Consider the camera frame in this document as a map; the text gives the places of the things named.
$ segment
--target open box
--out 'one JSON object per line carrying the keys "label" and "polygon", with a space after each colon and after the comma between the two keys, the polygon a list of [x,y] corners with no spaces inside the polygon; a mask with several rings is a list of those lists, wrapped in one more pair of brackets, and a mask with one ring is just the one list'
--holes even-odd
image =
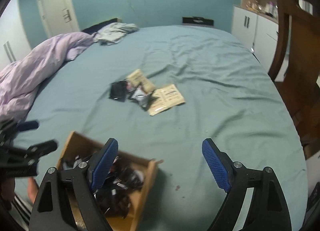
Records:
{"label": "open box", "polygon": [[[84,158],[99,151],[104,144],[97,141],[86,138],[85,136],[71,132],[65,146],[60,154],[60,158],[57,163],[57,169],[62,170],[61,159],[74,160],[77,155]],[[131,200],[131,207],[129,213],[125,219],[122,217],[108,217],[107,221],[114,231],[135,231],[137,230],[140,222],[141,213],[147,200],[149,190],[151,189],[158,170],[158,166],[155,160],[147,160],[137,157],[132,154],[128,154],[122,151],[118,152],[118,156],[125,160],[128,160],[130,166],[134,170],[140,170],[144,174],[144,183],[141,190],[134,190],[129,193]],[[79,209],[77,208],[74,195],[68,192],[69,200],[75,220],[82,220]]]}

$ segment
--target bed sheet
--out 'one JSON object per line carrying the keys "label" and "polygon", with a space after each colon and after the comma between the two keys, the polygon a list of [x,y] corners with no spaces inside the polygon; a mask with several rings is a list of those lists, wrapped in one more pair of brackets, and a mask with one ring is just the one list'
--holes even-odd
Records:
{"label": "bed sheet", "polygon": [[[158,87],[174,83],[186,103],[153,117],[137,104],[108,98],[110,83],[135,69]],[[201,143],[212,138],[247,168],[275,170],[289,207],[292,230],[307,203],[306,163],[292,120],[259,62],[231,34],[205,27],[144,28],[117,45],[94,44],[41,88],[28,114],[39,129],[20,133],[17,146],[56,139],[59,148],[41,159],[41,182],[55,166],[67,136],[78,131],[119,149],[164,160],[139,230],[207,230],[225,192],[215,183]],[[17,180],[24,197],[26,180]],[[234,230],[242,228],[249,189]]]}

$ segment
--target chair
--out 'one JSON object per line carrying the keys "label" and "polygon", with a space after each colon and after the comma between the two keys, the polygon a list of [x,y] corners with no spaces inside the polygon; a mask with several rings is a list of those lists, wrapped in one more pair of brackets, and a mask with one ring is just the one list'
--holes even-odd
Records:
{"label": "chair", "polygon": [[[320,108],[316,104],[320,100],[320,89],[316,81],[320,72],[320,17],[301,9],[299,0],[277,0],[277,6],[278,43],[268,75],[294,119],[300,138],[309,133],[313,138],[319,138]],[[287,72],[283,82],[275,82],[286,53],[290,29]]]}

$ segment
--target beige packet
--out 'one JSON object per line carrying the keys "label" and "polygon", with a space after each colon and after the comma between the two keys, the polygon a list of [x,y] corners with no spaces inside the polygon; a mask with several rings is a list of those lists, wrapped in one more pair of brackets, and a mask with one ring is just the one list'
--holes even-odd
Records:
{"label": "beige packet", "polygon": [[174,84],[167,85],[153,92],[152,97],[157,98],[153,101],[148,113],[154,116],[162,111],[165,111],[172,106],[185,103],[182,94],[178,91]]}
{"label": "beige packet", "polygon": [[146,93],[150,93],[156,89],[155,85],[150,82],[141,72],[140,69],[135,70],[132,72],[127,79],[134,85],[138,86],[140,83],[142,84],[143,90]]}

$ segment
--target purple comforter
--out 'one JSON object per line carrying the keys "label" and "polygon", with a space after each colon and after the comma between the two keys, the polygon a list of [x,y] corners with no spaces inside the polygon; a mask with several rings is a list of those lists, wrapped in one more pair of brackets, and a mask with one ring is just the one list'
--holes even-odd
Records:
{"label": "purple comforter", "polygon": [[24,59],[7,65],[0,72],[0,121],[23,119],[39,84],[92,43],[93,37],[83,32],[57,35],[36,46]]}

